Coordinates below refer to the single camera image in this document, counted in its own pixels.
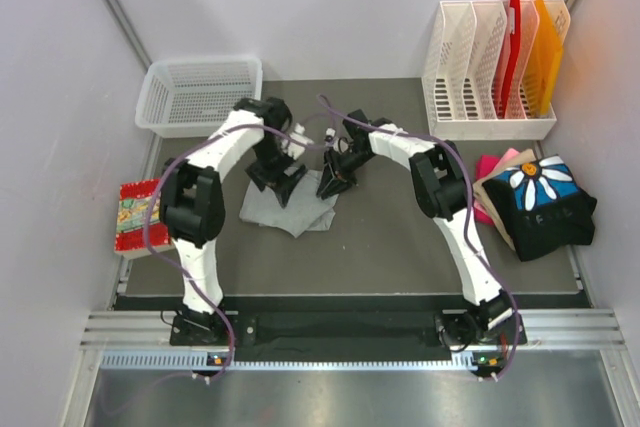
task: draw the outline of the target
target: colorful book cover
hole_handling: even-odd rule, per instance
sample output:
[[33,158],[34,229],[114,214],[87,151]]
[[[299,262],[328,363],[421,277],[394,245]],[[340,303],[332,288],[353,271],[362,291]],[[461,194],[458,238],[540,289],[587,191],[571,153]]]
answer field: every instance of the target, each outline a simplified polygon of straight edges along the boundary
[[[153,191],[159,179],[143,180],[120,187],[118,221],[116,224],[115,251],[127,258],[134,259],[148,255],[142,236],[144,219],[149,208]],[[153,207],[149,235],[151,244],[159,251],[172,247],[167,227],[160,223],[160,199]]]

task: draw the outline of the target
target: basket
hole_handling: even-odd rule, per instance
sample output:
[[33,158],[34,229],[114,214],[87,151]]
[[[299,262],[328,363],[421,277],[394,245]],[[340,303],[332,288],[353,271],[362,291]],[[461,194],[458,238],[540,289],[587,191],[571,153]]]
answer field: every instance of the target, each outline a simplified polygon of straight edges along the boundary
[[262,63],[252,57],[154,62],[136,106],[138,127],[163,138],[208,137],[243,97],[259,99]]
[[[560,38],[570,24],[562,0],[545,0]],[[494,78],[505,39],[504,2],[440,2],[422,75],[432,135],[451,140],[542,140],[556,122],[552,108],[530,115],[522,78],[538,28],[533,2],[522,1],[522,39],[506,119],[496,117]]]

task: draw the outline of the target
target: pink fabric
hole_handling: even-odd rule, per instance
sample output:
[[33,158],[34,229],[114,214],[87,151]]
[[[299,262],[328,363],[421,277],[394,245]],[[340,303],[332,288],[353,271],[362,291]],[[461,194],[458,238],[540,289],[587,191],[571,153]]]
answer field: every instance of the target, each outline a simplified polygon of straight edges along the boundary
[[[505,152],[502,158],[496,157],[495,155],[483,155],[480,157],[480,160],[476,164],[476,180],[486,177],[494,169],[501,167],[508,160],[513,159],[516,155],[518,155],[516,149],[509,149]],[[475,214],[475,219],[478,222],[482,222],[487,225],[494,225],[491,217],[487,215],[485,210],[482,208],[480,203],[476,200],[473,202],[473,212]]]
[[[496,165],[500,162],[500,157],[495,155],[483,155],[476,164],[476,180],[486,177],[495,169]],[[473,213],[475,219],[483,224],[493,225],[493,220],[487,215],[480,203],[476,200],[473,202]]]

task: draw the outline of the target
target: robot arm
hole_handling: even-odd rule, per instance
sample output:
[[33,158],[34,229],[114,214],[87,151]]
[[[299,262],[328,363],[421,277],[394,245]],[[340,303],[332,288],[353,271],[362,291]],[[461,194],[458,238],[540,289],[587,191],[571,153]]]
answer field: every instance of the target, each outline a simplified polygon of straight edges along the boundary
[[[352,112],[349,117],[369,123],[362,111]],[[478,249],[477,254],[465,240],[467,200],[462,171],[455,159],[432,142],[399,136],[406,132],[387,119],[378,119],[370,125],[393,133],[369,132],[347,121],[344,125],[353,140],[347,152],[325,153],[318,196],[327,198],[350,189],[356,184],[354,170],[375,155],[399,163],[411,172],[418,206],[444,234],[462,280],[463,296],[473,305],[470,314],[478,337],[511,317],[513,310],[506,294],[485,267],[488,260],[473,222],[473,212],[468,236]]]
[[[215,249],[216,237],[225,219],[222,182],[231,168],[253,148],[257,159],[247,168],[247,173],[260,190],[271,188],[283,206],[306,172],[306,168],[300,166],[292,175],[285,173],[304,149],[283,148],[279,138],[261,128],[233,129],[239,125],[266,125],[280,130],[287,122],[291,122],[291,113],[283,101],[243,99],[212,135],[222,137],[188,156],[167,179],[162,189],[160,220],[168,226],[180,263],[191,277],[184,279],[184,305],[190,311],[212,313],[191,282],[216,305],[223,297]],[[310,142],[301,134],[294,135],[298,140]]]

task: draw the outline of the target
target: gray cloth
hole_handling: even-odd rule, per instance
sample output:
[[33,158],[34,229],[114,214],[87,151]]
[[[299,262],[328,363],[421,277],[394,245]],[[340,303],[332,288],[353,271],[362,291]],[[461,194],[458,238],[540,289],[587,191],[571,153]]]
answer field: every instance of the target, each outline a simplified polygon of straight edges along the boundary
[[294,189],[284,209],[280,207],[271,189],[266,188],[260,192],[258,187],[250,182],[240,209],[240,220],[266,227],[277,227],[296,238],[307,230],[329,230],[336,215],[333,206],[336,205],[338,196],[334,195],[327,200],[316,197],[321,175],[321,172],[309,170]]

